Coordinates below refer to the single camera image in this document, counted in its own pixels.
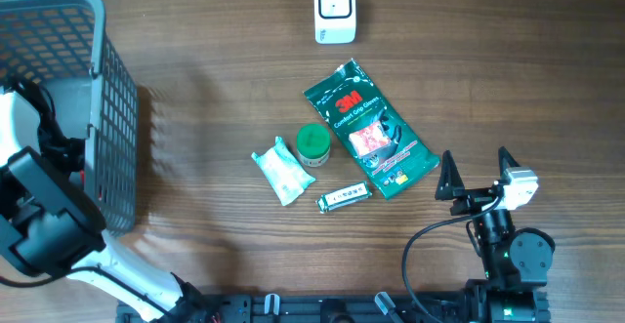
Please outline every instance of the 3m comfort grip gloves package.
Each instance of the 3m comfort grip gloves package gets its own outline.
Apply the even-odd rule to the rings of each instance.
[[[356,61],[304,95],[386,199],[438,165]]]

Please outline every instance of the small plastic container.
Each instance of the small plastic container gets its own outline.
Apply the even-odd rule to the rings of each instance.
[[[297,134],[300,161],[308,167],[320,167],[330,157],[330,132],[320,124],[308,124]]]

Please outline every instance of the wooden table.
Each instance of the wooden table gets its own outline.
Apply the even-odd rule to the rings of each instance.
[[[341,46],[314,42],[313,0],[104,1],[141,98],[137,226],[122,240],[150,262],[206,293],[404,293],[405,242],[449,217],[439,169],[321,215],[321,193],[364,179],[336,139],[289,207],[250,158],[320,121],[302,92],[355,58],[434,152],[453,151],[467,187],[497,177],[501,145],[536,172],[514,219],[558,244],[554,322],[622,320],[625,0],[357,0]],[[483,278],[462,225],[417,242],[409,271],[419,290]],[[116,305],[69,280],[0,298],[3,322],[111,322]]]

